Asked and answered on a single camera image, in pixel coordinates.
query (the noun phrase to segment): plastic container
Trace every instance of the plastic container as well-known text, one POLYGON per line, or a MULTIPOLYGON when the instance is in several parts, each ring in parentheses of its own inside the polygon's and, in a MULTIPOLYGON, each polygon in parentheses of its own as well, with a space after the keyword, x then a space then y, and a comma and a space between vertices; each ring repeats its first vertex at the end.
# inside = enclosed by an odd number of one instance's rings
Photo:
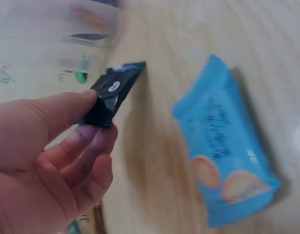
POLYGON ((0 64, 99 70, 119 29, 117 5, 116 0, 0 0, 0 64))

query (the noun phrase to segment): packaging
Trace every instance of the packaging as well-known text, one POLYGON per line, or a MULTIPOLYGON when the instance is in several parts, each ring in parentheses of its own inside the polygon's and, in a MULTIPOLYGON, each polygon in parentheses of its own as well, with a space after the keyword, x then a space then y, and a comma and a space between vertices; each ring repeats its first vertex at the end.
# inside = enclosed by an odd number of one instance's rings
POLYGON ((117 0, 0 0, 0 64, 97 71, 120 27, 117 0))
POLYGON ((267 206, 281 186, 271 172, 237 83, 212 55, 173 110, 189 146, 208 225, 219 227, 267 206))
POLYGON ((145 62, 128 63, 107 69, 106 74, 91 87, 99 95, 96 104, 75 124, 111 128, 113 117, 145 69, 145 62))

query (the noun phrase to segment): wooden table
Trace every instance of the wooden table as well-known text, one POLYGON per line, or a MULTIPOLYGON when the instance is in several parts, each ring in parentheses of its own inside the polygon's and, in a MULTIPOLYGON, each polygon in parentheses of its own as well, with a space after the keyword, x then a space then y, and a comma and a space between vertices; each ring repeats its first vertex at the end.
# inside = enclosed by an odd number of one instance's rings
POLYGON ((116 117, 114 183, 104 198, 109 234, 300 233, 300 0, 126 0, 109 65, 147 60, 116 117), (240 80, 273 168, 276 202, 219 229, 187 159, 173 105, 210 53, 240 80))

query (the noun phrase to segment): cracker picture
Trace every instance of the cracker picture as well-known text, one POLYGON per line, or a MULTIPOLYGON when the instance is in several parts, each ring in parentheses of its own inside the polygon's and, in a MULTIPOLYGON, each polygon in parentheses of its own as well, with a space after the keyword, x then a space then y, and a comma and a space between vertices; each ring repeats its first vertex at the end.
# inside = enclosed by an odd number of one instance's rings
POLYGON ((220 174, 215 163, 203 155, 198 155, 193 161, 194 171, 199 180, 209 189, 217 189, 220 185, 220 174))
POLYGON ((235 204, 270 191, 270 186, 246 170, 232 172, 224 182, 222 199, 235 204))

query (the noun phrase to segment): blue snack packet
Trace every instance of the blue snack packet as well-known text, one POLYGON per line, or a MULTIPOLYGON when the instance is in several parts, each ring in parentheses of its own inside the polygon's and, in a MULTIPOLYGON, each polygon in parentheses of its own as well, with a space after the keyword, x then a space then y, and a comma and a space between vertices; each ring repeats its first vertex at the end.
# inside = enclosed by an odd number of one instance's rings
POLYGON ((189 146, 209 227, 234 223, 273 200, 281 183, 271 172, 238 85, 218 57, 211 55, 173 114, 189 146))

